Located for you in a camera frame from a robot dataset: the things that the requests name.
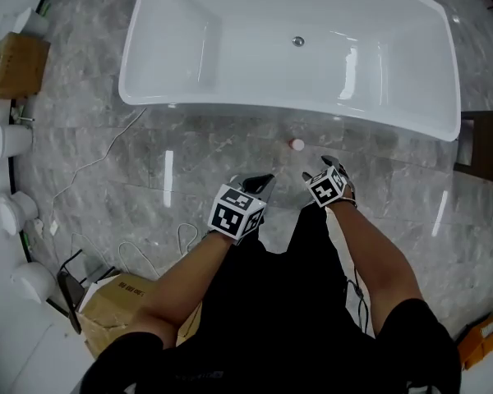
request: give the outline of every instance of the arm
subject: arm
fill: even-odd
[[[232,242],[218,232],[203,239],[155,282],[128,332],[152,332],[165,349],[175,347],[177,330],[203,299]]]
[[[328,207],[338,219],[352,261],[369,291],[372,326],[378,334],[396,305],[422,299],[417,279],[402,252],[352,204]]]

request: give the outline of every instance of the bathtub drain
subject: bathtub drain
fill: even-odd
[[[295,36],[293,38],[293,44],[296,45],[296,47],[302,47],[304,43],[305,39],[303,39],[301,36]]]

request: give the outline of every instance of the marker cube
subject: marker cube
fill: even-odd
[[[346,185],[347,181],[338,174],[335,167],[325,169],[321,174],[306,182],[306,188],[320,207],[342,197]]]
[[[266,203],[223,184],[215,196],[208,226],[238,241],[257,229]]]

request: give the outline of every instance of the orange object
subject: orange object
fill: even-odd
[[[484,337],[482,329],[493,323],[493,314],[469,330],[467,336],[458,344],[462,367],[470,369],[493,351],[493,332]]]

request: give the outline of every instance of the sticker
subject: sticker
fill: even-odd
[[[259,226],[261,217],[263,216],[263,210],[264,209],[262,208],[261,210],[258,210],[257,212],[254,212],[253,214],[250,215],[250,217],[246,221],[243,235],[246,235],[248,232],[253,231]]]
[[[325,169],[320,175],[316,175],[314,178],[311,180],[311,184],[314,184],[316,181],[319,181],[321,178],[327,175],[328,169]]]
[[[336,171],[336,168],[332,169],[332,179],[339,188],[338,192],[341,193],[343,191],[343,181],[342,177],[338,174],[338,171]]]
[[[227,203],[240,208],[241,210],[247,211],[252,203],[253,198],[245,195],[241,191],[237,191],[231,188],[226,193],[224,193],[224,195],[221,197],[221,200],[226,201]]]
[[[215,207],[212,226],[221,229],[231,235],[236,235],[244,216],[228,206],[217,204]]]
[[[320,204],[324,204],[331,199],[335,199],[338,196],[338,192],[331,184],[330,180],[322,181],[315,187],[311,188],[316,195]]]

